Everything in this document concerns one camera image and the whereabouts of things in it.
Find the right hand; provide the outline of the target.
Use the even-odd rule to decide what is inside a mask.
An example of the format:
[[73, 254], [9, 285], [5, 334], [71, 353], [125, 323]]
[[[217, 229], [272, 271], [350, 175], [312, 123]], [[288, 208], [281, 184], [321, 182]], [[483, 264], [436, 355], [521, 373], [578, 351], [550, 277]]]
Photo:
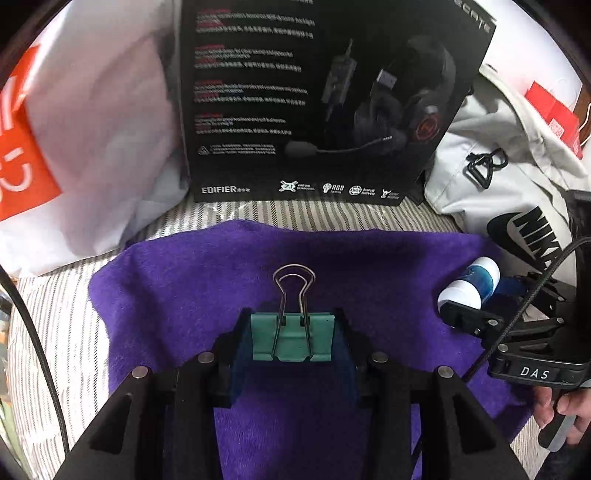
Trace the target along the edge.
[[578, 445], [582, 440], [591, 419], [591, 391], [582, 388], [570, 391], [558, 399], [557, 406], [552, 399], [552, 389], [534, 386], [534, 418], [538, 426], [545, 428], [554, 418], [555, 413], [564, 416], [575, 416], [574, 425], [566, 437], [568, 445]]

